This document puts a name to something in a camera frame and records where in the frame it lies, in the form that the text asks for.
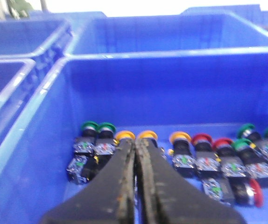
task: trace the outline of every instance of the white background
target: white background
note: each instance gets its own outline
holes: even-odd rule
[[[41,9],[40,0],[27,0]],[[102,11],[107,16],[179,14],[194,6],[260,4],[268,10],[268,0],[46,0],[51,12]]]

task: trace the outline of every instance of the bin floor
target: bin floor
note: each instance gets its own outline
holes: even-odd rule
[[[197,125],[173,125],[173,126],[118,126],[117,130],[129,130],[135,135],[144,130],[153,130],[158,134],[158,146],[165,149],[168,162],[171,164],[171,157],[168,156],[168,149],[172,147],[169,143],[169,135],[174,131],[184,131],[191,136],[197,133],[208,133],[213,139],[220,137],[228,137],[236,139],[237,130],[242,123],[226,123],[226,124],[197,124]],[[265,126],[255,124],[257,130],[262,133]],[[201,182],[195,177],[187,179],[193,186],[201,190]],[[75,185],[67,182],[64,200],[74,196],[79,191],[85,188],[85,185]],[[244,207],[235,205],[235,209],[239,211],[249,224],[266,224],[268,223],[268,189],[263,189],[264,205],[262,208]]]

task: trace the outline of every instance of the blue storage container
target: blue storage container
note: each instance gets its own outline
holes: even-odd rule
[[[235,139],[252,122],[262,131],[268,53],[60,59],[0,146],[0,223],[36,223],[83,188],[68,182],[65,169],[86,120],[154,130],[166,150],[176,130]],[[263,193],[262,209],[236,206],[249,224],[268,224]]]
[[[233,13],[184,14],[94,19],[67,47],[66,55],[99,54],[122,57],[148,51],[268,47],[268,32]]]
[[[65,20],[0,22],[0,59],[32,58],[42,79],[71,39]]]
[[[50,13],[44,11],[29,12],[31,19],[66,19],[71,28],[77,32],[80,27],[94,18],[106,17],[103,12],[72,12],[72,13]]]
[[[38,87],[31,59],[0,60],[0,144]]]

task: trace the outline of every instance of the green button cap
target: green button cap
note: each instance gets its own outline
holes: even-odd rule
[[[108,123],[108,122],[104,122],[104,123],[99,124],[99,126],[98,126],[98,132],[100,132],[100,130],[101,130],[103,127],[107,127],[107,128],[109,128],[110,130],[112,130],[113,133],[116,132],[116,127],[115,127],[113,124]]]
[[[249,146],[251,143],[252,143],[251,140],[248,139],[238,139],[232,143],[232,147],[234,147],[234,149],[237,150],[240,147]]]
[[[86,127],[92,127],[93,129],[96,130],[98,128],[98,124],[94,121],[89,120],[89,121],[83,123],[83,125],[81,126],[81,131],[84,131],[84,129]]]
[[[242,127],[240,127],[240,129],[238,130],[238,139],[240,139],[242,137],[243,132],[245,132],[246,130],[252,130],[255,129],[255,126],[251,123],[247,123],[244,124]]]

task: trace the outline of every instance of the plastic tray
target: plastic tray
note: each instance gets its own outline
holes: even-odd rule
[[[94,19],[65,55],[132,57],[136,52],[184,54],[257,51],[268,47],[268,32],[230,12]]]
[[[69,183],[65,169],[86,120],[135,134],[152,129],[166,150],[176,130],[235,139],[238,127],[252,122],[262,131],[268,53],[60,59],[0,146],[0,223],[36,223],[84,187]],[[268,189],[263,193],[262,209],[236,206],[250,224],[268,224]]]
[[[62,57],[71,39],[71,26],[65,20],[0,22],[0,59],[31,58],[42,79]]]
[[[31,59],[0,60],[0,144],[38,87]]]

